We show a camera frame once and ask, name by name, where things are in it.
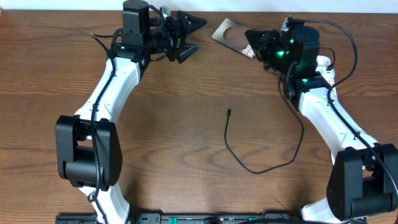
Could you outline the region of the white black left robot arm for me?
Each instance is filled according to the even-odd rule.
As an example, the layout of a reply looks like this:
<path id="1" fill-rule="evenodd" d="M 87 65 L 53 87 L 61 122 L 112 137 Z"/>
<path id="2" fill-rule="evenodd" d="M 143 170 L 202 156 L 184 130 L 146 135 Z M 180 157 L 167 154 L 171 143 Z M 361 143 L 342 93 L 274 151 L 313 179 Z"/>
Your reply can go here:
<path id="1" fill-rule="evenodd" d="M 104 73 L 85 104 L 55 124 L 58 174 L 80 189 L 92 215 L 58 215 L 57 223 L 135 223 L 119 186 L 123 154 L 116 125 L 124 105 L 151 62 L 164 58 L 182 63 L 198 46 L 187 36 L 206 20 L 178 11 L 176 16 L 146 1 L 123 3 L 123 25 L 105 47 Z"/>

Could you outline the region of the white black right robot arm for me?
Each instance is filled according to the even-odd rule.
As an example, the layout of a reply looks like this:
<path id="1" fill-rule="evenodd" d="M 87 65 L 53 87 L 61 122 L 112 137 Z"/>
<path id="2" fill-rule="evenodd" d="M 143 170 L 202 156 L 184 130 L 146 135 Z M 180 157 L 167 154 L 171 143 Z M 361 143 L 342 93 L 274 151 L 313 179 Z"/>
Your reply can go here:
<path id="1" fill-rule="evenodd" d="M 338 101 L 331 60 L 320 54 L 313 21 L 286 18 L 280 30 L 247 30 L 265 69 L 279 73 L 284 97 L 330 149 L 332 172 L 323 199 L 304 206 L 307 222 L 347 223 L 397 209 L 397 148 L 361 129 Z"/>

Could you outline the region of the Samsung Galaxy smartphone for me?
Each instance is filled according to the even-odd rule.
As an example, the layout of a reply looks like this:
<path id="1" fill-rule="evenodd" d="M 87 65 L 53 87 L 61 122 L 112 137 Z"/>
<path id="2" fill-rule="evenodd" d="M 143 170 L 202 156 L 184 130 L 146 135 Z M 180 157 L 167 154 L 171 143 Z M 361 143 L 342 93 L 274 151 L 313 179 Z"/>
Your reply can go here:
<path id="1" fill-rule="evenodd" d="M 226 18 L 214 31 L 211 39 L 253 60 L 256 56 L 244 34 L 247 30 L 251 28 Z"/>

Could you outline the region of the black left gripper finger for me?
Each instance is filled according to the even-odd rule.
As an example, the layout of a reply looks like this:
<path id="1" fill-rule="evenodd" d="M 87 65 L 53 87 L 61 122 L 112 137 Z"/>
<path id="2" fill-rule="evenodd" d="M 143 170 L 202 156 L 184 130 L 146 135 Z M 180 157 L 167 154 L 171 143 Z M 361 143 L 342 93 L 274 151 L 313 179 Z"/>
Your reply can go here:
<path id="1" fill-rule="evenodd" d="M 183 63 L 184 61 L 186 61 L 187 58 L 189 58 L 189 56 L 194 54 L 198 49 L 199 45 L 197 44 L 185 43 L 183 47 L 177 50 L 177 55 L 175 56 L 175 59 L 177 60 L 178 63 Z"/>
<path id="2" fill-rule="evenodd" d="M 207 24 L 205 19 L 192 16 L 183 11 L 177 11 L 177 19 L 180 21 L 185 34 L 191 34 Z"/>

